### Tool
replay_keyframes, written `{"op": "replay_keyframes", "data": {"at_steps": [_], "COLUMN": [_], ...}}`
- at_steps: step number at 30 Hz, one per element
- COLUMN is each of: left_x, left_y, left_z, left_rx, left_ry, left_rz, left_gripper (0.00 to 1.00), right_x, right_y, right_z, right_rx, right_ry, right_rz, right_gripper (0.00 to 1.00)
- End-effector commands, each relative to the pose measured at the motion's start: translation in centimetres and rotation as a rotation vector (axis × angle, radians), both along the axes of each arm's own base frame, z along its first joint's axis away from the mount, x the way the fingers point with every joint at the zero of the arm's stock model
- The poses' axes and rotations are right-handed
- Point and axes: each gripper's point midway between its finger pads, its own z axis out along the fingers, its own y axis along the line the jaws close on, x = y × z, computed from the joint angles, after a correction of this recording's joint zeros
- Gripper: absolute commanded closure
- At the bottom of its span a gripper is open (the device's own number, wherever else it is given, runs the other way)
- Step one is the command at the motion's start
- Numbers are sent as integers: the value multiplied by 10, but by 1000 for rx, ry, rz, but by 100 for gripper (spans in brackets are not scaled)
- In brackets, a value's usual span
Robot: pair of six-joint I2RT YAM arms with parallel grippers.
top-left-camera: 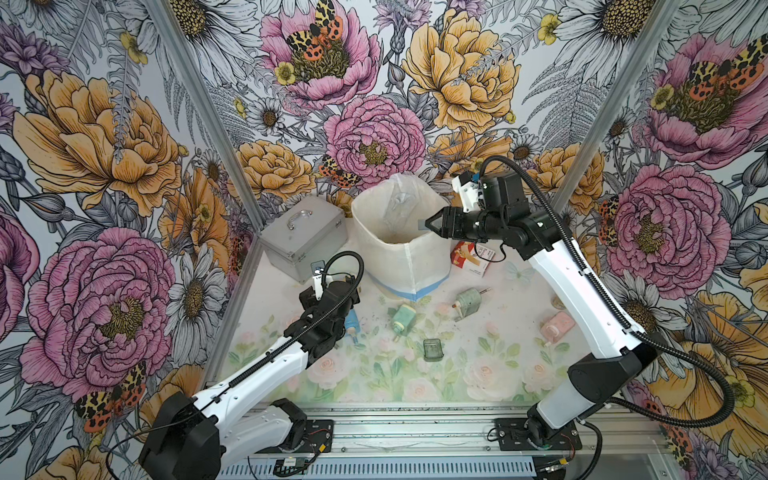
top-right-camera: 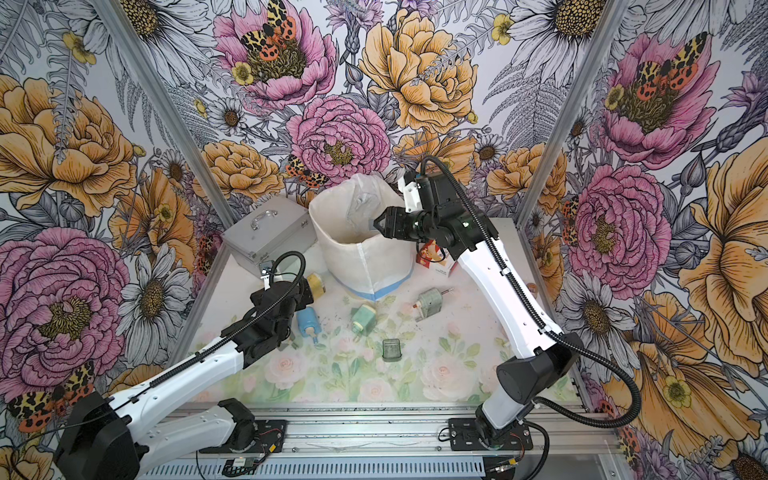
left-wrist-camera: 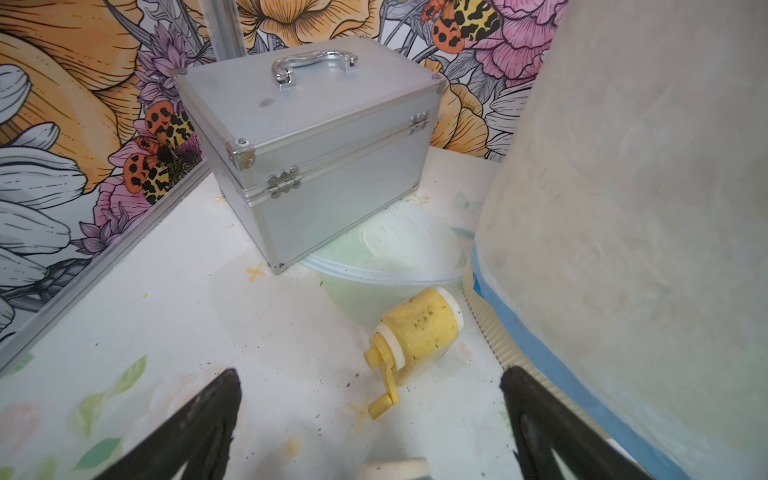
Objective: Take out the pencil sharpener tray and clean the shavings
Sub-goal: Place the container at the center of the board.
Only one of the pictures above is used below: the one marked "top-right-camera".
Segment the translucent green shavings tray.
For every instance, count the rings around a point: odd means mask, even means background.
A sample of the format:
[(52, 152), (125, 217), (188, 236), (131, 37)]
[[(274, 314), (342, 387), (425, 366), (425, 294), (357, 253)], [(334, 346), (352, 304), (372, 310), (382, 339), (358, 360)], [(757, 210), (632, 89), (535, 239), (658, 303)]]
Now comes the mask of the translucent green shavings tray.
[(382, 359), (385, 362), (398, 362), (402, 359), (402, 345), (397, 338), (382, 341)]

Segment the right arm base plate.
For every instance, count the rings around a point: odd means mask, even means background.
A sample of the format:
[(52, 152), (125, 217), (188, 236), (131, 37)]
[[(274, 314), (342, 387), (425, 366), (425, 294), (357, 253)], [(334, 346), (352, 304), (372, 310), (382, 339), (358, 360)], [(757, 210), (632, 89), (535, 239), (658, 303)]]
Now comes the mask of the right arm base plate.
[(452, 451), (523, 452), (533, 448), (527, 426), (512, 422), (503, 429), (475, 418), (450, 418), (447, 421), (448, 441)]

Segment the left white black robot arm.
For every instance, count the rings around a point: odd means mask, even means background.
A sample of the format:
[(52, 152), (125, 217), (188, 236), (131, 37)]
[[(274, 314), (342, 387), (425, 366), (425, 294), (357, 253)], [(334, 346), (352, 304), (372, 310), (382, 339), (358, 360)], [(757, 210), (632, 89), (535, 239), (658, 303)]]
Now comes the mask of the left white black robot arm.
[(313, 303), (306, 259), (297, 251), (290, 281), (268, 275), (251, 296), (252, 308), (202, 350), (133, 387), (109, 397), (78, 401), (54, 453), (67, 479), (136, 479), (152, 468), (206, 448), (246, 451), (259, 441), (250, 409), (225, 399), (210, 409), (173, 421), (168, 415), (212, 385), (236, 375), (278, 349), (291, 335), (295, 313)]

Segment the yellow pencil sharpener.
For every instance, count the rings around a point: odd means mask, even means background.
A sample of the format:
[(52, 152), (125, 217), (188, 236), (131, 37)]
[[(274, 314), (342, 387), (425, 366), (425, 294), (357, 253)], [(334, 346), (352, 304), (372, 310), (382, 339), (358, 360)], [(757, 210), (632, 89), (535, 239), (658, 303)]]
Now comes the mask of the yellow pencil sharpener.
[(326, 293), (322, 277), (317, 273), (311, 273), (306, 277), (314, 300), (321, 298)]

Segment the grey-green pencil sharpener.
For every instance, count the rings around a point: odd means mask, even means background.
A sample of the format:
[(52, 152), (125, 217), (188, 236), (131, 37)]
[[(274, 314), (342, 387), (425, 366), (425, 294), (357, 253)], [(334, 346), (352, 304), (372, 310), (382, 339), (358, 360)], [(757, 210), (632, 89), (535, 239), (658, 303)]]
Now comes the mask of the grey-green pencil sharpener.
[(412, 305), (416, 319), (422, 321), (439, 313), (442, 310), (445, 295), (451, 291), (452, 288), (431, 288), (420, 293)]

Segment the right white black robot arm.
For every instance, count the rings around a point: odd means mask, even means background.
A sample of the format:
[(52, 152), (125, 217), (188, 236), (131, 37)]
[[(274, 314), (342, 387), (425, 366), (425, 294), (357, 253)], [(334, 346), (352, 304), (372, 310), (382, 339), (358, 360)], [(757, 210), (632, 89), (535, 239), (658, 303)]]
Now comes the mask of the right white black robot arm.
[[(534, 299), (515, 270), (491, 220), (479, 211), (450, 169), (437, 157), (422, 159), (417, 171), (398, 182), (405, 204), (391, 206), (373, 222), (386, 238), (426, 243), (446, 250), (477, 284), (493, 307), (510, 342), (512, 356), (496, 374), (500, 387), (476, 411), (475, 425), (486, 446), (500, 444), (524, 417), (542, 405), (582, 425), (618, 429), (631, 424), (642, 409), (632, 376), (605, 356), (566, 333)], [(543, 397), (578, 360), (606, 367), (628, 387), (631, 402), (611, 419), (592, 419)]]

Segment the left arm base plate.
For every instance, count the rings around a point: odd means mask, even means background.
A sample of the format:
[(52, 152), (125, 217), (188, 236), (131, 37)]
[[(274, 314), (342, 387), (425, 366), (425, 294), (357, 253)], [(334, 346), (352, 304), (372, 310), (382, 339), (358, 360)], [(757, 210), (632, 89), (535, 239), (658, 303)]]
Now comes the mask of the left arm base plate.
[(254, 420), (239, 422), (223, 445), (202, 449), (203, 454), (272, 454), (283, 449), (288, 422)]

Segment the blue pencil sharpener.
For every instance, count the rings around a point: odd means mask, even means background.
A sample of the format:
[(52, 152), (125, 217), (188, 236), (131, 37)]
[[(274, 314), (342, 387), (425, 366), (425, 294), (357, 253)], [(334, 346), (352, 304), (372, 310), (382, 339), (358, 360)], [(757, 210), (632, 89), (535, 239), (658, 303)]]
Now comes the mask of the blue pencil sharpener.
[(306, 307), (297, 312), (296, 318), (299, 332), (302, 337), (311, 339), (313, 344), (317, 345), (319, 343), (319, 335), (322, 333), (322, 328), (316, 311), (312, 307)]

